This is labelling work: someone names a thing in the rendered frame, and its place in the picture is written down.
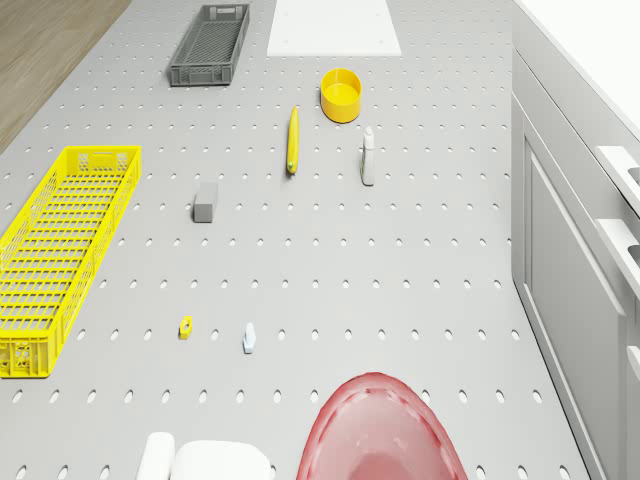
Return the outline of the white cabinet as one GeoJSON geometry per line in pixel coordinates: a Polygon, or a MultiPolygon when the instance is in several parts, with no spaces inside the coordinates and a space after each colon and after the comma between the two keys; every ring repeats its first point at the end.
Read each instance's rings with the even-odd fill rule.
{"type": "Polygon", "coordinates": [[[640,480],[640,0],[512,23],[512,277],[589,474],[640,480]]]}

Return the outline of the yellow banana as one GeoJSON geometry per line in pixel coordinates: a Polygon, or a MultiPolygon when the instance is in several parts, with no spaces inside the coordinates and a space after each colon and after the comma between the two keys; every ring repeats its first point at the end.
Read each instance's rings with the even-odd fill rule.
{"type": "Polygon", "coordinates": [[[298,168],[299,144],[300,144],[299,133],[300,133],[299,108],[297,106],[294,106],[292,108],[290,121],[289,121],[287,156],[286,156],[286,169],[290,175],[294,175],[298,168]]]}

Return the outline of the grey cube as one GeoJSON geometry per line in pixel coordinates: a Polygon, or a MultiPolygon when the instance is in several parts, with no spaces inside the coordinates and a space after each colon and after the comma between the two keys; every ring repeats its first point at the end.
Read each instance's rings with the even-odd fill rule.
{"type": "Polygon", "coordinates": [[[193,207],[193,220],[196,223],[212,223],[217,201],[218,183],[203,182],[196,194],[193,207]]]}

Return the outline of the red plate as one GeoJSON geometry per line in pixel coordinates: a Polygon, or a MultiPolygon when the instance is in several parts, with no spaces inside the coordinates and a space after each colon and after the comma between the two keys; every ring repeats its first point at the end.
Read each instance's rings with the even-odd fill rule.
{"type": "Polygon", "coordinates": [[[467,480],[433,411],[379,372],[341,385],[321,408],[296,480],[467,480]]]}

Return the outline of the yellow bowl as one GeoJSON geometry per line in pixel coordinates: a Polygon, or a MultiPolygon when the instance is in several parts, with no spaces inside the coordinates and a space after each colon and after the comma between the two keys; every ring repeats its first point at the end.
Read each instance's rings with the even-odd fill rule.
{"type": "Polygon", "coordinates": [[[335,68],[321,80],[321,107],[324,114],[337,123],[353,121],[360,113],[362,85],[351,70],[335,68]]]}

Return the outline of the white board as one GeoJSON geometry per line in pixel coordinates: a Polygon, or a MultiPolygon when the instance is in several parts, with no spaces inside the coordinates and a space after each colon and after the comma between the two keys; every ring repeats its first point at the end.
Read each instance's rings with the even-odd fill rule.
{"type": "Polygon", "coordinates": [[[399,56],[386,0],[277,0],[267,55],[399,56]]]}

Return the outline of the small white bottle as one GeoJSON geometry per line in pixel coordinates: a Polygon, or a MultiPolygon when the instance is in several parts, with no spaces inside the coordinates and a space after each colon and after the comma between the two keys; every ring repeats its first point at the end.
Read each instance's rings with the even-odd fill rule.
{"type": "Polygon", "coordinates": [[[363,152],[360,165],[361,180],[365,186],[373,186],[375,183],[374,148],[374,132],[370,126],[367,126],[363,136],[363,152]]]}

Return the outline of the dark grey basket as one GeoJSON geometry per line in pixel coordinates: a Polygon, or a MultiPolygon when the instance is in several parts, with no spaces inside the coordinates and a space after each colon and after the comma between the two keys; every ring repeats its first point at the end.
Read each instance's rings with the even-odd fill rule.
{"type": "Polygon", "coordinates": [[[203,5],[170,62],[170,84],[229,85],[249,23],[249,4],[203,5]]]}

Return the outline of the yellow basket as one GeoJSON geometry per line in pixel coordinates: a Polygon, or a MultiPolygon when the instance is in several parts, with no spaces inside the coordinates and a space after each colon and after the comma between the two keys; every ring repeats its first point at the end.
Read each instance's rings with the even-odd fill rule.
{"type": "Polygon", "coordinates": [[[140,177],[138,146],[67,146],[0,238],[0,377],[47,377],[140,177]]]}

